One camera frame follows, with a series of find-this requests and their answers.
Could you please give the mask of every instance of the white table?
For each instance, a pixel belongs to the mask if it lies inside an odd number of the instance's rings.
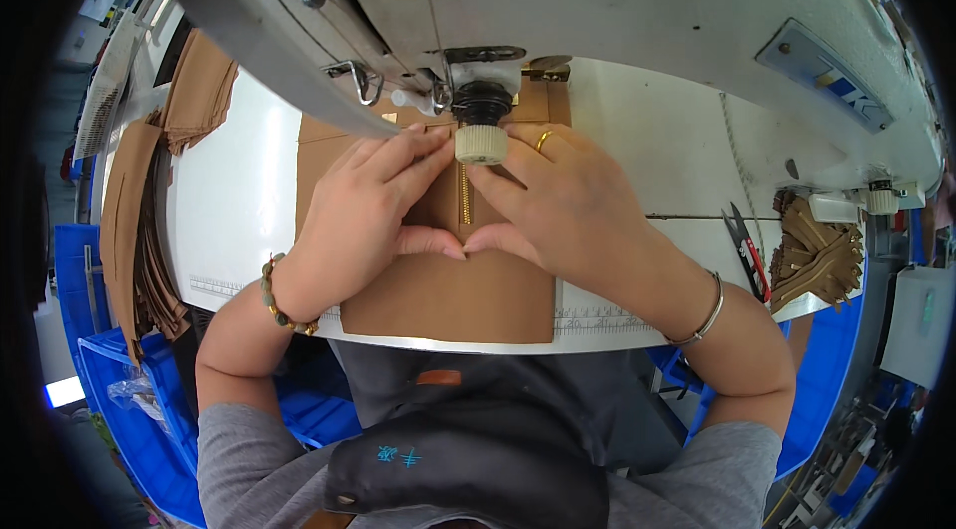
[[[645,210],[659,216],[651,219],[651,224],[701,265],[721,272],[725,281],[747,287],[746,274],[720,218],[721,209],[729,210],[731,200],[744,215],[748,211],[716,91],[657,73],[597,62],[579,65],[575,75],[570,89],[576,126],[590,131],[624,166]],[[615,89],[601,90],[601,83],[609,80],[615,82]],[[640,89],[646,95],[624,107],[614,92],[624,91],[625,85],[642,85],[644,80],[648,86]],[[658,85],[657,92],[651,90]],[[589,94],[595,88],[603,97]],[[633,93],[631,89],[624,92]],[[614,103],[598,107],[608,96],[615,98]],[[628,107],[632,110],[630,117],[625,115]],[[736,117],[754,125],[765,125],[773,117],[741,101],[733,107]],[[226,122],[181,158],[174,158],[173,183],[167,192],[167,232],[174,282],[185,302],[218,310],[245,284],[257,280],[270,253],[286,252],[292,246],[300,120],[297,110],[240,70]],[[628,132],[608,130],[624,125],[630,125]],[[745,134],[752,136],[755,132],[748,128]],[[794,140],[792,133],[787,137],[787,141]],[[786,174],[782,167],[781,172],[773,173]],[[773,218],[770,204],[775,184],[766,176],[763,170],[754,177],[759,182],[751,187],[751,194],[759,204],[759,216]],[[757,243],[754,224],[747,221]],[[765,268],[769,268],[772,250],[780,243],[780,223],[761,219],[760,228]],[[774,319],[789,320],[826,306],[819,298],[806,295]],[[652,328],[639,320],[628,320],[626,312],[616,315],[618,311],[610,307],[611,303],[599,297],[559,282],[556,336],[549,344],[463,344],[350,335],[342,332],[335,310],[324,316],[318,335],[425,350],[510,354],[614,350],[663,343]],[[592,316],[579,318],[584,327],[572,323],[565,328],[569,313]],[[595,315],[602,315],[601,327],[587,327]]]

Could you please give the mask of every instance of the zipper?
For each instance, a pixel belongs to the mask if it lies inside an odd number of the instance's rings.
[[[458,162],[458,191],[462,199],[461,223],[472,223],[472,182],[469,181],[469,174],[465,170],[465,165]]]

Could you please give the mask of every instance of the person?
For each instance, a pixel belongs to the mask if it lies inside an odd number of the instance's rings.
[[[626,479],[601,466],[619,353],[455,355],[332,341],[363,433],[306,452],[283,426],[270,377],[292,331],[273,320],[257,282],[216,314],[196,360],[209,527],[759,526],[795,395],[788,346],[764,305],[655,230],[614,159],[564,126],[507,128],[503,166],[514,180],[468,167],[509,223],[464,245],[445,230],[402,226],[452,162],[449,130],[359,140],[331,166],[271,272],[275,306],[315,320],[397,255],[466,260],[499,249],[683,344],[717,392],[704,428],[663,472]],[[435,373],[454,381],[423,381]]]

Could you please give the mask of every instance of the beaded bracelet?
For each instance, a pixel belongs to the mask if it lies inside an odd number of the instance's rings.
[[[275,264],[285,256],[284,253],[277,253],[262,266],[262,279],[259,280],[259,287],[262,288],[262,302],[269,307],[269,312],[274,316],[276,323],[284,325],[294,332],[312,336],[318,329],[318,320],[312,320],[308,323],[293,321],[275,306],[275,296],[272,296],[272,270],[275,269]]]

